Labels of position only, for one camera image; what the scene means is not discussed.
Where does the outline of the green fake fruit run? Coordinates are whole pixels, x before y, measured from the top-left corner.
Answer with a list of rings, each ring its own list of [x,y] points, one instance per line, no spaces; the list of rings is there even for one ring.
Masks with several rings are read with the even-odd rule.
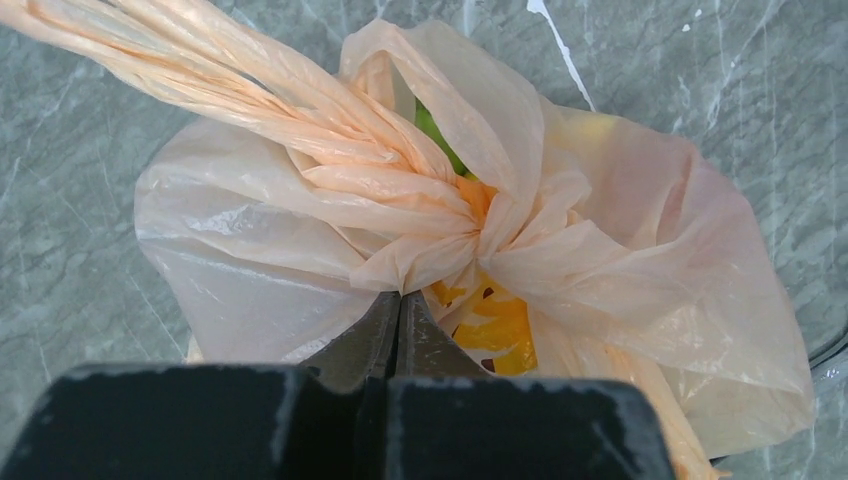
[[[449,146],[441,131],[436,125],[430,111],[424,106],[420,99],[415,99],[415,126],[421,130],[427,137],[433,140],[443,151],[450,161],[454,172],[468,179],[475,179],[475,176],[468,170],[466,165],[460,160],[459,156]]]

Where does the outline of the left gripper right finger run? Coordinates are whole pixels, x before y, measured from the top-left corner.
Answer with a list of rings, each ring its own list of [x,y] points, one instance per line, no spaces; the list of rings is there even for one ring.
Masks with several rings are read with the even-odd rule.
[[[433,320],[420,292],[401,299],[396,356],[398,385],[473,385],[489,377]]]

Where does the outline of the orange banana-print plastic bag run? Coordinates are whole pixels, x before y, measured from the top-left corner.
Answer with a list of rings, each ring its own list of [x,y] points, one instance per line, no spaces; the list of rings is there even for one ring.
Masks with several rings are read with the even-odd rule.
[[[421,291],[498,375],[638,386],[682,479],[814,422],[752,208],[683,138],[554,105],[439,21],[370,22],[333,75],[206,1],[1,20],[197,114],[139,178],[135,231],[205,361],[296,362],[379,292]]]

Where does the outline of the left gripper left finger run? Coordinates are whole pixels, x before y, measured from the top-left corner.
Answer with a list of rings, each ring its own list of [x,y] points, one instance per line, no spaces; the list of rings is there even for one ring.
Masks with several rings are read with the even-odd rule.
[[[380,293],[359,320],[300,365],[339,394],[384,380],[395,368],[401,300],[397,292]]]

